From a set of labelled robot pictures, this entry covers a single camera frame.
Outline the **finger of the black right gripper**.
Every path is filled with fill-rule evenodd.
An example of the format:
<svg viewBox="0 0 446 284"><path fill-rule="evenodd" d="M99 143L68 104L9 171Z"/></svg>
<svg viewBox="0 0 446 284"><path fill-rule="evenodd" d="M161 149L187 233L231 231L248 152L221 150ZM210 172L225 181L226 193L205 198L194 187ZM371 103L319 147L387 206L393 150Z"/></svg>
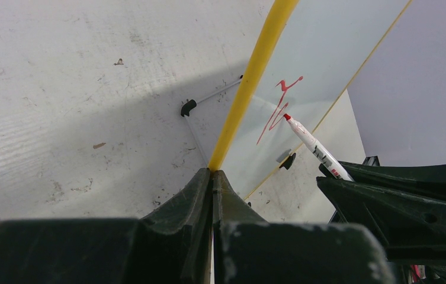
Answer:
<svg viewBox="0 0 446 284"><path fill-rule="evenodd" d="M446 263L446 201L328 177L316 183L341 219L368 228L390 260Z"/></svg>
<svg viewBox="0 0 446 284"><path fill-rule="evenodd" d="M368 166L341 161L355 183L349 185L335 179L320 164L324 177L319 178L319 189L336 204L370 200L375 188L390 189L446 202L446 164L435 166L393 167Z"/></svg>

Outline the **red white marker pen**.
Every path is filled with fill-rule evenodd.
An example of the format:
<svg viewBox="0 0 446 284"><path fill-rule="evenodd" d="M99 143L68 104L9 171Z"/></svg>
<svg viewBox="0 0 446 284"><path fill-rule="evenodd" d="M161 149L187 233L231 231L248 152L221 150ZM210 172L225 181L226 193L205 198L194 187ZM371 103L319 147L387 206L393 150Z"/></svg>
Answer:
<svg viewBox="0 0 446 284"><path fill-rule="evenodd" d="M328 170L328 172L337 179L353 182L353 178L346 169L338 162L337 159L319 142L300 122L292 118L288 114L283 117L295 135L303 142L307 149L320 161L320 163Z"/></svg>

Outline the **yellow framed whiteboard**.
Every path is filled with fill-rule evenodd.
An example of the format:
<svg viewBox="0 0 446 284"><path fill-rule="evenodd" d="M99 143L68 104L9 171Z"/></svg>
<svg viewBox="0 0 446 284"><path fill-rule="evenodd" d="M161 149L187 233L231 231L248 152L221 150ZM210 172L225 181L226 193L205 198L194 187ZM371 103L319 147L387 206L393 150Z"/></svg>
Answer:
<svg viewBox="0 0 446 284"><path fill-rule="evenodd" d="M275 1L208 166L243 196L295 153L292 115L313 131L408 1Z"/></svg>

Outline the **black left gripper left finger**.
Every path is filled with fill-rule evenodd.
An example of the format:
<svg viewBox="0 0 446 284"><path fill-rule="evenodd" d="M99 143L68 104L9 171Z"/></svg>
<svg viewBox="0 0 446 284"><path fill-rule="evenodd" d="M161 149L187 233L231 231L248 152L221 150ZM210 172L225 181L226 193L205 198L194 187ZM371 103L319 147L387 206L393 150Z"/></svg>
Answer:
<svg viewBox="0 0 446 284"><path fill-rule="evenodd" d="M0 283L204 283L210 171L147 216L0 221Z"/></svg>

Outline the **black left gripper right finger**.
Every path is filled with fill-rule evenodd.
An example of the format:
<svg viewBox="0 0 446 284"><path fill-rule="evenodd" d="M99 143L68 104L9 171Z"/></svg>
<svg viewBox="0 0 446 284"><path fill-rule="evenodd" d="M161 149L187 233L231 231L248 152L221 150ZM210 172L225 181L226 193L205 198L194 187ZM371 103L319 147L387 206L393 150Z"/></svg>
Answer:
<svg viewBox="0 0 446 284"><path fill-rule="evenodd" d="M216 283L396 283L375 236L358 224L272 223L213 174Z"/></svg>

